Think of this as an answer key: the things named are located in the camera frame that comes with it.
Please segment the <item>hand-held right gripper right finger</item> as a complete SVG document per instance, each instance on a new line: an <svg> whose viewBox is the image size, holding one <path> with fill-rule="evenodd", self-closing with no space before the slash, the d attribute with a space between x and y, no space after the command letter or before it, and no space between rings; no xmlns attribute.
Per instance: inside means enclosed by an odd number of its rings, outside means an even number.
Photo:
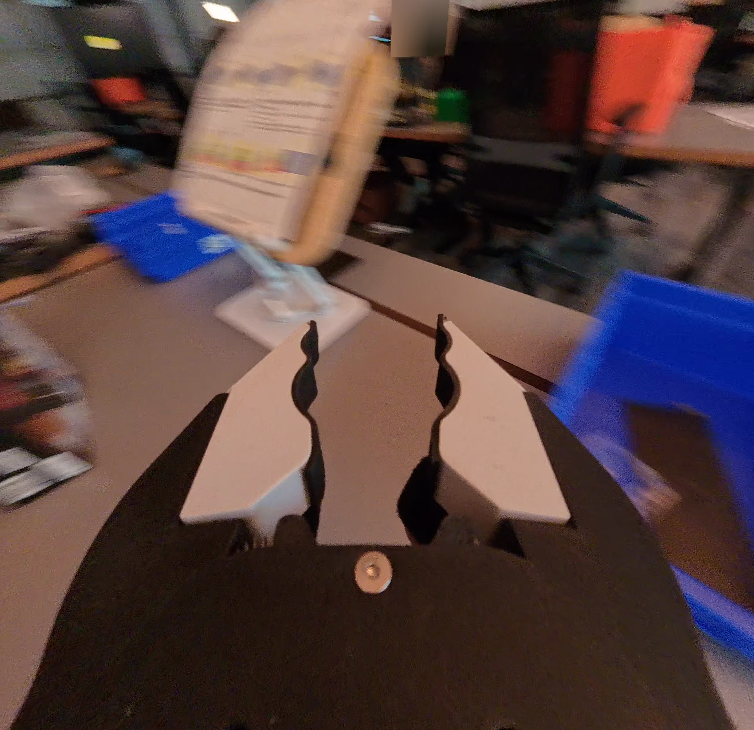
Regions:
<svg viewBox="0 0 754 730"><path fill-rule="evenodd" d="M444 314L434 358L440 410L398 499L411 541L431 544L451 519L482 545L515 545L515 521L566 526L571 510L529 392Z"/></svg>

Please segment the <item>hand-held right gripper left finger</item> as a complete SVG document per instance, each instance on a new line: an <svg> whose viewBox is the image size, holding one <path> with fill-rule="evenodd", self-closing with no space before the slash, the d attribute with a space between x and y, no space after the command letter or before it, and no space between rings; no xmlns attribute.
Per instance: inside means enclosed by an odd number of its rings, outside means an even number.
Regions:
<svg viewBox="0 0 754 730"><path fill-rule="evenodd" d="M317 536L325 494L317 398L317 323L306 322L227 392L179 513L187 525L242 520L270 545L283 518Z"/></svg>

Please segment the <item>black toy set box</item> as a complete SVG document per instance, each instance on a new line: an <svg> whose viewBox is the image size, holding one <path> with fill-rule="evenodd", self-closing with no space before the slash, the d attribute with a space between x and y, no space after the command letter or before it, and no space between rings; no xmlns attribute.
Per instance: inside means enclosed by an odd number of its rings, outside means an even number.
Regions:
<svg viewBox="0 0 754 730"><path fill-rule="evenodd" d="M6 307L1 314L1 506L22 506L93 467L79 376Z"/></svg>

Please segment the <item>grey desk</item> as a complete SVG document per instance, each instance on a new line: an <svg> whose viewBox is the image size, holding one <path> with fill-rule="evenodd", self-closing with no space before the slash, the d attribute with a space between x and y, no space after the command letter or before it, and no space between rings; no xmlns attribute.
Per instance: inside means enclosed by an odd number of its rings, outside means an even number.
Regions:
<svg viewBox="0 0 754 730"><path fill-rule="evenodd" d="M374 311L433 338L439 314L509 374L549 393L592 328L587 314L347 236L357 259L333 283Z"/></svg>
<svg viewBox="0 0 754 730"><path fill-rule="evenodd" d="M161 285L113 261L15 309L80 374L94 467L2 511L2 728L13 725L62 599L112 510L205 405L266 355L213 315L249 284L234 257ZM321 353L312 409L326 468L320 542L408 543L396 504L439 412L433 348L432 334L371 310Z"/></svg>

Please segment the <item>blue storage bin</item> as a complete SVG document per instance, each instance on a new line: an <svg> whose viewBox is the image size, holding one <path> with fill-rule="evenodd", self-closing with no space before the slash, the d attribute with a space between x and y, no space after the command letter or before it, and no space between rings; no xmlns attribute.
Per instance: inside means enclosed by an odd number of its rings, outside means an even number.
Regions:
<svg viewBox="0 0 754 730"><path fill-rule="evenodd" d="M700 630L749 662L752 312L623 273L550 399L655 531Z"/></svg>

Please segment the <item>blue bin with white label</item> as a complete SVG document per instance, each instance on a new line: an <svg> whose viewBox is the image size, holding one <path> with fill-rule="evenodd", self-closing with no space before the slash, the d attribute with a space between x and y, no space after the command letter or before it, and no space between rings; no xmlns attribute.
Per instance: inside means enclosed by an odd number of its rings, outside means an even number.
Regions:
<svg viewBox="0 0 754 730"><path fill-rule="evenodd" d="M170 191L90 216L98 239L143 278L167 283L232 254L235 241L183 214Z"/></svg>

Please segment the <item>black office chair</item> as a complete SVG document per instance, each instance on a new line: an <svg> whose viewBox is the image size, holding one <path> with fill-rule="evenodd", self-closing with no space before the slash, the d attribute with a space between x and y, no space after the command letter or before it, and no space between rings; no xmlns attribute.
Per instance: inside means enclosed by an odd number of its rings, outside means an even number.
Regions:
<svg viewBox="0 0 754 730"><path fill-rule="evenodd" d="M542 166L470 161L463 200L478 229L478 243L464 251L461 265L501 261L521 290L536 295L537 278L549 270L577 292L586 279L562 254L597 255L610 247L610 215L626 218L648 234L650 219L602 195L620 179L623 132L608 138L600 153L575 154L566 171Z"/></svg>

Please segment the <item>green bin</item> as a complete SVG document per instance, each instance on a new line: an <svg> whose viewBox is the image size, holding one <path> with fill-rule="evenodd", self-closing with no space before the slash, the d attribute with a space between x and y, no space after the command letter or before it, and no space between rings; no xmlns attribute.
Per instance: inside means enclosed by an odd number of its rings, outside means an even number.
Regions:
<svg viewBox="0 0 754 730"><path fill-rule="evenodd" d="M437 92L436 111L434 119L437 122L452 122L470 125L469 101L467 93L462 89L446 87Z"/></svg>

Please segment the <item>background table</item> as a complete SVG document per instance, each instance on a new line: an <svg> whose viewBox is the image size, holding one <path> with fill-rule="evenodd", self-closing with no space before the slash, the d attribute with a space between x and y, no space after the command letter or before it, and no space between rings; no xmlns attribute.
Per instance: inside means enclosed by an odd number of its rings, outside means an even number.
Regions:
<svg viewBox="0 0 754 730"><path fill-rule="evenodd" d="M708 112L680 108L664 132L632 134L620 146L628 158L753 169L753 131Z"/></svg>

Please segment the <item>orange cloth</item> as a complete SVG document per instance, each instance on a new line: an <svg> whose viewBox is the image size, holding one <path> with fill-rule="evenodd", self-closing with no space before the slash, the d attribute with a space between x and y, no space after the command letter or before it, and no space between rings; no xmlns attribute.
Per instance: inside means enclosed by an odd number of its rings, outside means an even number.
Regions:
<svg viewBox="0 0 754 730"><path fill-rule="evenodd" d="M715 33L684 16L603 19L590 86L588 130L613 132L619 114L638 105L632 131L664 132L690 101L695 75Z"/></svg>

